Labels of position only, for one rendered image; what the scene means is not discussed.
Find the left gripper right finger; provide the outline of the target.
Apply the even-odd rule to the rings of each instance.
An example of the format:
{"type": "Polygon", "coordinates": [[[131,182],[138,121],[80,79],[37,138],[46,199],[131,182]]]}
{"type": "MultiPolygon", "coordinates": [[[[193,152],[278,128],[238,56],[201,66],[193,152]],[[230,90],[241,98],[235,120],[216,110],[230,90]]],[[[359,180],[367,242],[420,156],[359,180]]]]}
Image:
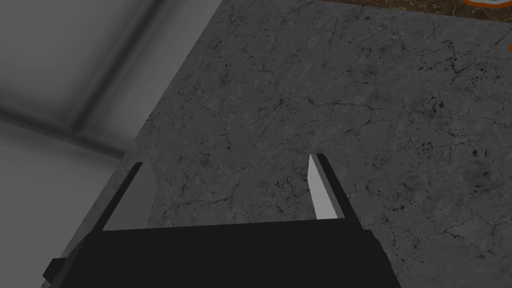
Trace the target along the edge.
{"type": "Polygon", "coordinates": [[[318,220],[358,220],[358,216],[323,153],[309,155],[307,183],[318,220]]]}

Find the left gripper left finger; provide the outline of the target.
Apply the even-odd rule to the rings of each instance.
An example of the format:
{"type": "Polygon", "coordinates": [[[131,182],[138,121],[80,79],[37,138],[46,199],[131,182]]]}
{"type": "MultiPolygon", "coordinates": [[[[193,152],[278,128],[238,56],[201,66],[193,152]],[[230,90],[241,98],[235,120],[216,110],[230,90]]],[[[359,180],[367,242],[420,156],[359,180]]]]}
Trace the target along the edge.
{"type": "Polygon", "coordinates": [[[94,225],[93,232],[147,227],[157,181],[149,162],[137,162],[128,172],[94,225]]]}

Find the orange rimmed plate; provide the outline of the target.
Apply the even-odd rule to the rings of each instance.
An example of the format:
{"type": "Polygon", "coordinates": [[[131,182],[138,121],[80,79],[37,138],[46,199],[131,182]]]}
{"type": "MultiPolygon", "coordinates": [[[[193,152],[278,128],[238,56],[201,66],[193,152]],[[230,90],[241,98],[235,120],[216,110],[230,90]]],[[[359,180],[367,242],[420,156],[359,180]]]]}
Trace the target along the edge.
{"type": "Polygon", "coordinates": [[[472,7],[487,9],[500,9],[512,6],[512,0],[460,0],[464,4],[472,7]]]}

